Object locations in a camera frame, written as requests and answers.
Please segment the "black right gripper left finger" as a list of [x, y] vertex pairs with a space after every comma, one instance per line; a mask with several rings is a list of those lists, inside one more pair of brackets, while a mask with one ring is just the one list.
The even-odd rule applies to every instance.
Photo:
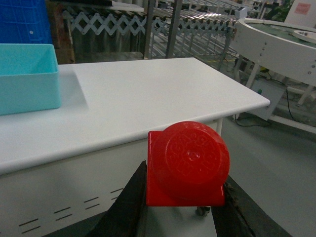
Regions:
[[142, 161], [112, 206], [87, 229], [92, 218], [48, 234], [48, 237], [144, 237], [147, 222], [147, 164]]

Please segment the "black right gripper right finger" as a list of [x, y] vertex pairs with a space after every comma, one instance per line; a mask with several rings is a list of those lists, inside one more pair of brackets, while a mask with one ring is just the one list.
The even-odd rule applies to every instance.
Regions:
[[211, 208], [218, 237], [291, 236], [231, 177], [224, 183], [224, 194], [225, 205]]

